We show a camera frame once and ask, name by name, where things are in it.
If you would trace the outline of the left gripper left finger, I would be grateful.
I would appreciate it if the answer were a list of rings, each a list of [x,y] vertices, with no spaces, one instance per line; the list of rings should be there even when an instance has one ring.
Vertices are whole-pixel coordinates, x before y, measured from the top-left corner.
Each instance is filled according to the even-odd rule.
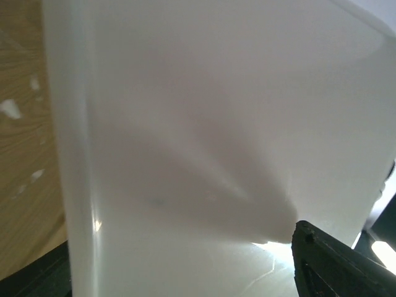
[[[72,296],[67,242],[2,279],[1,296]]]

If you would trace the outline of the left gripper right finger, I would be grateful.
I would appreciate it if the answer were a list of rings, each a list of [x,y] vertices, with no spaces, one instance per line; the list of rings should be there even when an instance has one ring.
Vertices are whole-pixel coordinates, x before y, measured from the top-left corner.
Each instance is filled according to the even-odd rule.
[[[291,250],[300,296],[395,296],[392,272],[305,220]]]

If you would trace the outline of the white rectangular basin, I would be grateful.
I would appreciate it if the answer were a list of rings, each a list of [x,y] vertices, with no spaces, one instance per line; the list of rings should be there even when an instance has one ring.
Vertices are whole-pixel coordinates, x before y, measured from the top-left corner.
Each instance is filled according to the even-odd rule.
[[[74,296],[296,296],[395,159],[394,1],[44,1]]]

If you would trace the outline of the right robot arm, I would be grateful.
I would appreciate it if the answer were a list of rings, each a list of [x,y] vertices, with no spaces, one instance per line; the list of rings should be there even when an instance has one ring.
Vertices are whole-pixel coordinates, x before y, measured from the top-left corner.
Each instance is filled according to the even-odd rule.
[[[385,178],[364,226],[370,248],[380,263],[395,274],[395,161]]]

